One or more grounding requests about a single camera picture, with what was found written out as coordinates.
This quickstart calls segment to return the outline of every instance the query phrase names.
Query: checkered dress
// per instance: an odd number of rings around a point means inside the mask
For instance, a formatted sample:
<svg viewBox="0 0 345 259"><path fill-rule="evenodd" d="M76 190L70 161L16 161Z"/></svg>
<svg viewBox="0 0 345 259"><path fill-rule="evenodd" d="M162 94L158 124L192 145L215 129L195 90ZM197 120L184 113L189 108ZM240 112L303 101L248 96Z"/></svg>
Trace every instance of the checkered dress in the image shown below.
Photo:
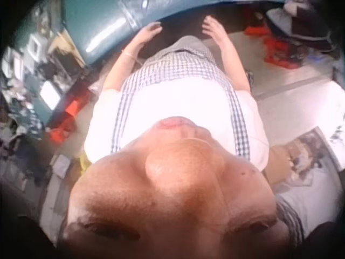
<svg viewBox="0 0 345 259"><path fill-rule="evenodd" d="M186 36L146 60L123 84L112 138L112 153L118 152L134 94L140 89L184 77L201 77L223 87L229 101L236 155L250 160L249 140L242 110L230 81L217 67L210 50L197 38Z"/></svg>

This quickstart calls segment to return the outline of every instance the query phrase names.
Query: hand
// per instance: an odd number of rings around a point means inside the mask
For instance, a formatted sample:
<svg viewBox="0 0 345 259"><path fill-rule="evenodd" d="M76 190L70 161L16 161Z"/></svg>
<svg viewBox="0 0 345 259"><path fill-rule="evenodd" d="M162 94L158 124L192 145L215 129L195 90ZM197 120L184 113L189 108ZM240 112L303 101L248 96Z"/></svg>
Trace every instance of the hand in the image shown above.
<svg viewBox="0 0 345 259"><path fill-rule="evenodd" d="M163 27L161 22L149 23L143 27L137 35L133 38L132 42L138 46L143 47L145 43L152 40L157 34L162 31Z"/></svg>
<svg viewBox="0 0 345 259"><path fill-rule="evenodd" d="M203 34L211 36L218 46L230 41L222 24L210 15L205 17L202 28Z"/></svg>

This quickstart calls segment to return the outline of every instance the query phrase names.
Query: bracelet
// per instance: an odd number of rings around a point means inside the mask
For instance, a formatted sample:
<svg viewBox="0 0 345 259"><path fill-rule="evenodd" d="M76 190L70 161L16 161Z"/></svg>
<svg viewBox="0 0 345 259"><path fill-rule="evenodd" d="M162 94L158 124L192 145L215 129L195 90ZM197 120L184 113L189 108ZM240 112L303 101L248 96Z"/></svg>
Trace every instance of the bracelet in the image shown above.
<svg viewBox="0 0 345 259"><path fill-rule="evenodd" d="M131 55L130 53L124 51L124 50L121 50L121 52L123 54L125 54L126 56L130 57L130 58L133 58L135 60L135 62L137 62L138 64L140 64L141 66L143 65L138 59L136 59L135 57L133 57L133 55Z"/></svg>

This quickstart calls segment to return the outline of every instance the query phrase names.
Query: grout line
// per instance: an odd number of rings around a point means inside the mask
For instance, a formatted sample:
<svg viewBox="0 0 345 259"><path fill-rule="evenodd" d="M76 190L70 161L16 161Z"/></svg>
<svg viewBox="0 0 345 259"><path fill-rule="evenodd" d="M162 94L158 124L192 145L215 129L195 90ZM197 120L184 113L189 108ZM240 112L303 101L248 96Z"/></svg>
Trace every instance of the grout line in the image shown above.
<svg viewBox="0 0 345 259"><path fill-rule="evenodd" d="M264 100L264 99L266 99L268 97L275 96L275 95L277 95L279 93L287 92L287 91L290 91L290 90L293 90L293 89L296 89L296 88L299 88L299 87L302 87L302 86L314 83L316 81L322 81L322 80L325 80L325 79L328 79L329 81L332 80L330 75L327 75L327 74L326 75L321 75L321 76L316 76L316 77L304 79L304 80L301 80L301 81L297 81L297 82L294 82L294 83L291 83L291 84L288 84L288 85L284 85L283 87L277 87L276 89L273 89L273 90L268 91L266 93L262 93L262 94L259 94L257 96L253 96L253 98L256 101L262 101L262 100Z"/></svg>

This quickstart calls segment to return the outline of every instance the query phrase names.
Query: forearm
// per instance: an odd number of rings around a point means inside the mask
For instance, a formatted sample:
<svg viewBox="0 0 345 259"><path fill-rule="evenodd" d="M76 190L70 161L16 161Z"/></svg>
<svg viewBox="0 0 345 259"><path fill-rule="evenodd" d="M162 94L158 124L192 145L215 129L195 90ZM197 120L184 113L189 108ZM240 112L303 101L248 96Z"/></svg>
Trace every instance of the forearm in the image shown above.
<svg viewBox="0 0 345 259"><path fill-rule="evenodd" d="M120 54L106 80L104 81L103 91L107 89L115 89L119 92L121 91L123 82L132 72L135 65L135 59L137 59L141 49L141 45L133 42L130 42L125 47L123 53Z"/></svg>
<svg viewBox="0 0 345 259"><path fill-rule="evenodd" d="M247 75L242 66L238 53L230 40L226 40L221 46L222 60L225 73L232 81L236 91L250 91Z"/></svg>

